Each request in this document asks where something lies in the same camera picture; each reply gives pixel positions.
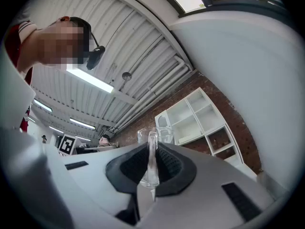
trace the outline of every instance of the neck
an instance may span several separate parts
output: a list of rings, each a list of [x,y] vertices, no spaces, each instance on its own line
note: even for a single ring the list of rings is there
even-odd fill
[[[29,69],[38,62],[38,37],[39,31],[33,31],[20,48],[20,55],[17,62],[17,70],[27,73]]]

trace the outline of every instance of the ear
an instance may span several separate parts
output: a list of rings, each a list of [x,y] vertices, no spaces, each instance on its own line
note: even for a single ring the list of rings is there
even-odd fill
[[[70,17],[69,16],[63,16],[61,18],[59,18],[57,21],[69,21]]]

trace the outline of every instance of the striped collar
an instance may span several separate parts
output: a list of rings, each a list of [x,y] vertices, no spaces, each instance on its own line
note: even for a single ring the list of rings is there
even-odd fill
[[[19,25],[20,42],[23,43],[23,41],[35,30],[37,30],[37,25],[35,25],[33,22],[27,21],[21,23]]]

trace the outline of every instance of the brick wall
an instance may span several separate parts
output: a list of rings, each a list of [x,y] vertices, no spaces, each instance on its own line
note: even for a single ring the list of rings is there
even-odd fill
[[[234,109],[234,106],[226,98],[226,96],[206,77],[195,73],[187,81],[175,89],[175,91],[162,100],[156,103],[153,107],[147,110],[142,116],[132,122],[119,134],[111,139],[111,142],[119,142],[120,146],[126,146],[137,142],[137,130],[154,127],[155,116],[162,111],[168,109],[181,99],[185,98],[188,94],[201,87],[204,92],[213,101],[220,113],[228,123],[243,155],[244,162],[257,174],[261,171],[261,161],[252,135],[247,128],[244,120]],[[219,135],[217,137],[218,143],[225,142],[226,137]],[[198,139],[184,145],[184,147],[211,154],[205,138]]]

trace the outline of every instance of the glass cup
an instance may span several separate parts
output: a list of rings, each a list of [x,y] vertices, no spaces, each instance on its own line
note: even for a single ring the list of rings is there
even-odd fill
[[[173,130],[168,127],[151,127],[138,130],[138,143],[147,143],[147,148],[149,149],[147,171],[140,181],[141,185],[149,188],[155,188],[159,185],[156,161],[158,142],[173,144],[173,140]]]

